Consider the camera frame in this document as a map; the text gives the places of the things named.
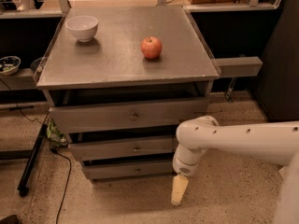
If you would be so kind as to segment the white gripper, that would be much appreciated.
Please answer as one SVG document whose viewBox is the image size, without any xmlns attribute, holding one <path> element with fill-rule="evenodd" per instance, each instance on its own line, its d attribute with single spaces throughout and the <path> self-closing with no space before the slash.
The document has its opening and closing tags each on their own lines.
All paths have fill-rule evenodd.
<svg viewBox="0 0 299 224">
<path fill-rule="evenodd" d="M 204 148 L 189 149 L 179 144 L 174 157 L 173 169 L 178 174 L 173 178 L 171 204 L 179 205 L 188 187 L 189 180 L 186 176 L 192 176 L 201 158 L 206 154 Z"/>
</svg>

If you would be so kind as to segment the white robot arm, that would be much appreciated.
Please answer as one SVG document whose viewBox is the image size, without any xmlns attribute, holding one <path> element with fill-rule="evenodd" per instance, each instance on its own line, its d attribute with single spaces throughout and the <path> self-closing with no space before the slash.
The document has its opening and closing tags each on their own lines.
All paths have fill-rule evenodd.
<svg viewBox="0 0 299 224">
<path fill-rule="evenodd" d="M 200 159 L 212 148 L 250 156 L 285 167 L 273 224 L 299 224 L 299 122 L 220 126 L 210 116 L 177 127 L 171 203 L 180 204 Z"/>
</svg>

